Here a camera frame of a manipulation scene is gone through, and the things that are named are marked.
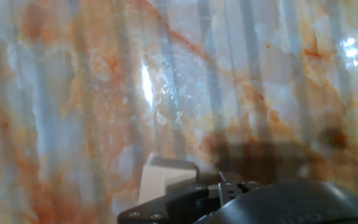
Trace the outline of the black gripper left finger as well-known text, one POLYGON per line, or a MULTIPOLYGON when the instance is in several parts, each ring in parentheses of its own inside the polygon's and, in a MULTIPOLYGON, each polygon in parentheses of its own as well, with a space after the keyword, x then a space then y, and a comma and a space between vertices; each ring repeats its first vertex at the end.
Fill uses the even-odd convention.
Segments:
POLYGON ((118 224, 206 223, 225 204, 243 194, 243 178, 220 172, 219 182, 196 182, 142 203, 117 217, 118 224))

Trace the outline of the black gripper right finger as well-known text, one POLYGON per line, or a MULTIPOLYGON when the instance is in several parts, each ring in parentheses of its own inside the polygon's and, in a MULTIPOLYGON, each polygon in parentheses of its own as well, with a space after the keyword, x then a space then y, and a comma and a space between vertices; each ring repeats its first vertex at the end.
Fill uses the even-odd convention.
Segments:
POLYGON ((257 182, 257 181, 253 181, 253 180, 250 180, 250 181, 244 181, 242 183, 242 187, 245 189, 245 191, 251 191, 251 190, 256 190, 258 189, 259 187, 261 187, 262 185, 257 182))

